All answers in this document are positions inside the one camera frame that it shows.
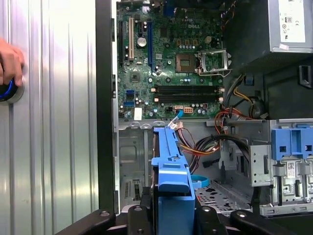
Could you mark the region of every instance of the chipset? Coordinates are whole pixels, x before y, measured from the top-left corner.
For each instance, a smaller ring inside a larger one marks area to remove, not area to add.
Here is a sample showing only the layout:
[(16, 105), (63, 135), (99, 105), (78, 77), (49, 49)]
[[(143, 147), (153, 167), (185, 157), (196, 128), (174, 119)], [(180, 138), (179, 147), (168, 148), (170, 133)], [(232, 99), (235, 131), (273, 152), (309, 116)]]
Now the chipset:
[(132, 72), (130, 77), (131, 82), (140, 82), (140, 74), (138, 72)]

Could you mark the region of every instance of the yellow wire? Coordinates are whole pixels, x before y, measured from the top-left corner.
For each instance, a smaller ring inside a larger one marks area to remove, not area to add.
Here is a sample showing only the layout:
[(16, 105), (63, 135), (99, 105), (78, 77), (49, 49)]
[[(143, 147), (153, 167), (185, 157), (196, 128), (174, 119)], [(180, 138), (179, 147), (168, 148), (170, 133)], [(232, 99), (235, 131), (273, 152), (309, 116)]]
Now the yellow wire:
[(199, 153), (199, 154), (209, 155), (209, 154), (212, 154), (212, 153), (215, 152), (215, 151), (201, 152), (201, 151), (197, 151), (197, 150), (195, 150), (195, 149), (189, 148), (189, 147), (187, 147), (186, 145), (183, 145), (183, 144), (181, 144), (181, 146), (182, 146), (184, 149), (187, 149), (187, 150), (189, 150), (189, 151), (191, 151), (191, 152)]

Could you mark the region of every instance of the pci slot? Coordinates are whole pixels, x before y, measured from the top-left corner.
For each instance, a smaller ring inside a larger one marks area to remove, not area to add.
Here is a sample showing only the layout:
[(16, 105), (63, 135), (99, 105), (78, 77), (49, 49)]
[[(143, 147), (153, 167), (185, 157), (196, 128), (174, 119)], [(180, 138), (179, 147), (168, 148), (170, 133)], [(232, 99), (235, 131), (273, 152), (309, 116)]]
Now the pci slot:
[(129, 32), (129, 60), (134, 60), (134, 19), (128, 18), (128, 32)]

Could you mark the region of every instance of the silver metal panel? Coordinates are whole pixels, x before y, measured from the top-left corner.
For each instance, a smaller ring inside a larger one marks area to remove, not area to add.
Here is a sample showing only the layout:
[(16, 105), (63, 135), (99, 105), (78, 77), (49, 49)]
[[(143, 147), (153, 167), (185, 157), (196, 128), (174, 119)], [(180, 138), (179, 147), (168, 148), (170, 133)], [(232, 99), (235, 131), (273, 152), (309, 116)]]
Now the silver metal panel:
[(94, 2), (0, 0), (0, 37), (26, 60), (22, 98), (0, 106), (1, 235), (52, 235), (98, 207), (94, 29)]

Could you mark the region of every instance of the label sticker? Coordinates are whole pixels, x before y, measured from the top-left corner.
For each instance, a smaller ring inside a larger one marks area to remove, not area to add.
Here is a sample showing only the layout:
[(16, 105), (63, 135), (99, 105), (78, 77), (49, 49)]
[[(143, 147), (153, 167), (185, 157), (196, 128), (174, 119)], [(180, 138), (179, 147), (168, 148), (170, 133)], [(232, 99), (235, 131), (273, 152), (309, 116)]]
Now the label sticker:
[(289, 46), (285, 44), (279, 44), (279, 48), (284, 49), (284, 50), (289, 50)]
[(142, 108), (135, 108), (134, 120), (141, 121), (141, 119), (142, 119)]
[(305, 43), (303, 0), (279, 0), (280, 41)]
[(295, 164), (294, 163), (288, 163), (287, 164), (287, 177), (288, 178), (294, 178), (295, 177)]

